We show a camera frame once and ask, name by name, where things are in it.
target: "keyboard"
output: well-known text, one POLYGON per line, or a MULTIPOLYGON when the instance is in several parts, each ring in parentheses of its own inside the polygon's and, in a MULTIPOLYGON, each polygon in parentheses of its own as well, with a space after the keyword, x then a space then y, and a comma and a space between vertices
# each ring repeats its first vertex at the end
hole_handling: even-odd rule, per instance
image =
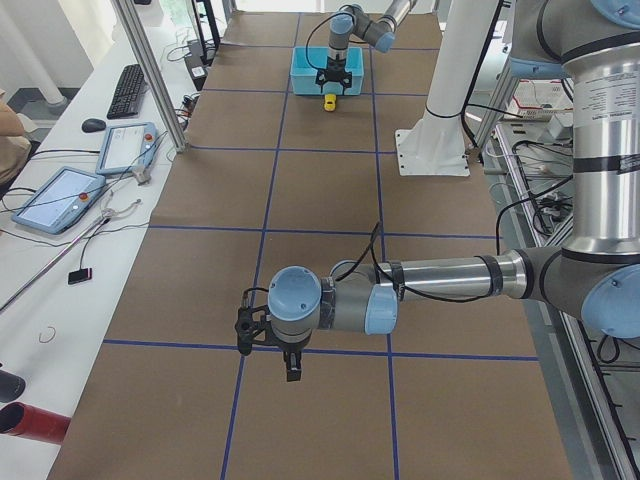
POLYGON ((126 118, 137 115, 140 111, 140 102, 142 101, 145 87, 144 74, 140 65, 127 65, 120 74, 118 85, 113 92, 113 99, 107 118, 126 118))

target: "black mouse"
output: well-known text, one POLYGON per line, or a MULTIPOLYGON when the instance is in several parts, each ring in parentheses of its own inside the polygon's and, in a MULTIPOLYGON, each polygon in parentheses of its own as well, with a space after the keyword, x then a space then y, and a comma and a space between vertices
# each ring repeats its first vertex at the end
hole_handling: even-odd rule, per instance
POLYGON ((107 128, 106 122, 99 118, 88 118, 82 122, 82 131, 84 133, 101 132, 105 128, 107 128))

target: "blue bin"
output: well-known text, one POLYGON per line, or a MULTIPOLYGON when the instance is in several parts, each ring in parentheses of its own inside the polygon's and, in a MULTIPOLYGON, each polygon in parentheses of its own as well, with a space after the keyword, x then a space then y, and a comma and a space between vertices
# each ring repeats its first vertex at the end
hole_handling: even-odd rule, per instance
MULTIPOLYGON (((319 68, 327 66, 327 47, 309 47, 309 60, 319 68)), ((351 88, 344 91, 345 95, 360 95, 362 79, 364 77, 364 65, 362 61, 362 49, 349 47, 347 53, 347 72, 351 72, 351 88)), ((296 95, 323 95, 335 93, 342 95, 342 85, 336 82, 325 83, 320 91, 320 85, 316 85, 317 70, 309 65, 305 55, 305 47, 295 47, 291 59, 291 84, 296 95)))

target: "white desk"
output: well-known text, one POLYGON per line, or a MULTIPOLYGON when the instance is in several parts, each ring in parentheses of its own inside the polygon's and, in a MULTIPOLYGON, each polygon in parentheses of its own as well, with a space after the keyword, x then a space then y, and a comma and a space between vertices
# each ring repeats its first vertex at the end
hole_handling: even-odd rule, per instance
MULTIPOLYGON (((175 42, 172 31, 150 28, 147 35, 156 58, 167 45, 175 42)), ((122 68, 131 63, 135 63, 135 58, 123 37, 89 77, 40 149, 99 150, 104 132, 85 134, 80 126, 87 118, 105 117, 122 68)), ((184 63, 163 59, 161 67, 174 106, 179 107, 183 95, 195 92, 184 63)), ((151 92, 145 95, 136 120, 154 122, 159 133, 165 130, 151 92)), ((108 121, 107 124, 131 122, 131 119, 125 119, 108 121)), ((113 188, 115 195, 109 207, 122 210, 138 198, 142 204, 127 218, 111 221, 104 230, 143 224, 149 220, 169 174, 171 162, 167 156, 171 158, 172 152, 171 141, 165 138, 156 154, 149 184, 138 186, 133 178, 129 178, 113 188)), ((97 156, 73 155, 36 156, 27 164, 14 187, 38 188, 64 165, 95 170, 97 156)), ((5 202, 9 207, 18 207, 26 198, 7 196, 5 202)), ((38 234, 18 226, 11 221, 9 213, 0 214, 0 228, 52 243, 68 242, 99 215, 99 205, 94 205, 77 225, 58 236, 38 234)), ((67 273, 77 270, 82 250, 81 245, 76 246, 44 278, 0 314, 0 362, 4 363, 6 370, 20 375, 27 382, 27 388, 18 401, 73 415, 145 230, 136 228, 93 238, 84 264, 93 268, 94 278, 69 286, 67 273), (41 340, 52 337, 54 329, 55 337, 48 343, 41 343, 41 340)), ((0 234, 0 304, 59 250, 0 234)), ((0 435, 0 478, 45 479, 58 449, 56 445, 0 435)))

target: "blue and white tablet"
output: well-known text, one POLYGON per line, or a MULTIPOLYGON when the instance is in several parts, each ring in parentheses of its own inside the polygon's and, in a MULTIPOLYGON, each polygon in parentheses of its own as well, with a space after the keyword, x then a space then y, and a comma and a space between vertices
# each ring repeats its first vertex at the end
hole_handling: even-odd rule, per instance
POLYGON ((11 219, 46 233, 62 233, 100 198, 105 184, 102 175, 62 167, 11 219))
POLYGON ((108 127, 96 173, 119 175, 130 172, 136 165, 148 167, 158 149, 156 135, 151 122, 108 127))

